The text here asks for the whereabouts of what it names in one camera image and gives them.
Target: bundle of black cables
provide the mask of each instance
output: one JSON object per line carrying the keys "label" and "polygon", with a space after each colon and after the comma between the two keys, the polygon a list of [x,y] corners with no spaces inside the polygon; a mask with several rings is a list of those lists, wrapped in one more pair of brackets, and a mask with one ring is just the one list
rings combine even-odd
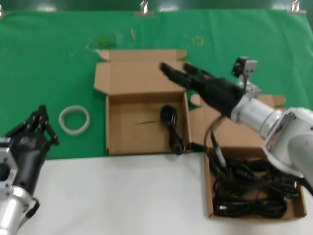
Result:
{"label": "bundle of black cables", "polygon": [[[216,177],[213,184],[214,214],[225,217],[253,214],[281,218],[287,210],[286,199],[297,198],[300,195],[296,177],[277,170],[266,159],[247,161],[230,158],[222,161],[223,156],[219,156],[220,149],[213,131],[223,119],[221,116],[213,121],[204,138],[210,169]],[[209,134],[215,154],[211,153],[207,146]],[[253,191],[263,191],[267,198],[244,199],[245,195]]]}

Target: green cloth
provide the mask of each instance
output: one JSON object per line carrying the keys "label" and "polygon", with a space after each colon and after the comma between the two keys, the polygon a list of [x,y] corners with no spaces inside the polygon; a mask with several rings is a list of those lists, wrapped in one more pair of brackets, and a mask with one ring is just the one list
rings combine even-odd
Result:
{"label": "green cloth", "polygon": [[[131,28],[136,40],[132,40]],[[253,82],[288,106],[313,108],[313,35],[306,16],[272,10],[195,10],[136,17],[133,12],[13,12],[0,21],[0,133],[46,104],[60,138],[48,159],[104,156],[105,100],[93,91],[97,49],[182,48],[186,61],[231,78],[238,56],[259,61]],[[60,112],[82,105],[89,129],[69,136]],[[83,118],[72,117],[69,127]]]}

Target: coiled black cable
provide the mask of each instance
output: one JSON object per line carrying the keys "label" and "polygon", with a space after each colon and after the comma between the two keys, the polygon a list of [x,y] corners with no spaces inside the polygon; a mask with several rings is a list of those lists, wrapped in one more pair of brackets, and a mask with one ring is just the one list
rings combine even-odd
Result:
{"label": "coiled black cable", "polygon": [[177,110],[173,106],[164,105],[160,111],[160,119],[167,126],[170,132],[169,145],[176,155],[185,151],[185,145],[182,136],[176,129]]}
{"label": "coiled black cable", "polygon": [[[299,196],[296,179],[278,171],[266,160],[226,159],[225,164],[221,165],[208,148],[207,138],[211,134],[216,151],[219,146],[214,137],[214,130],[223,119],[223,116],[215,119],[206,130],[204,137],[205,153],[209,159],[210,169],[216,176],[213,185],[214,214],[226,217],[252,214],[267,218],[282,217],[287,210],[287,203],[284,199]],[[265,191],[268,197],[252,200],[243,198],[249,192],[260,190]]]}

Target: white tabletop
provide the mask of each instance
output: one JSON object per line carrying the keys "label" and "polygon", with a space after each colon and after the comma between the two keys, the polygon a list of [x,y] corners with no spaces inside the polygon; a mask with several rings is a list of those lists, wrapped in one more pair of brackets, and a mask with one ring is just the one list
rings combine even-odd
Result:
{"label": "white tabletop", "polygon": [[206,216],[203,154],[46,161],[41,207],[20,235],[306,235],[300,220],[256,223]]}

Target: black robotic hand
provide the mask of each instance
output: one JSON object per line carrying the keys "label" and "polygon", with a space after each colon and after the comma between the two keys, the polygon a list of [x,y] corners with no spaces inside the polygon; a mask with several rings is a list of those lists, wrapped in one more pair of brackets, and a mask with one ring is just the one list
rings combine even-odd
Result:
{"label": "black robotic hand", "polygon": [[190,64],[183,65],[184,72],[166,63],[160,64],[160,70],[176,84],[195,90],[209,106],[228,118],[245,93],[245,89],[225,78],[216,78]]}
{"label": "black robotic hand", "polygon": [[5,135],[6,141],[0,147],[8,147],[18,167],[13,185],[25,189],[33,195],[45,156],[59,139],[48,122],[44,105],[34,111],[23,123]]}

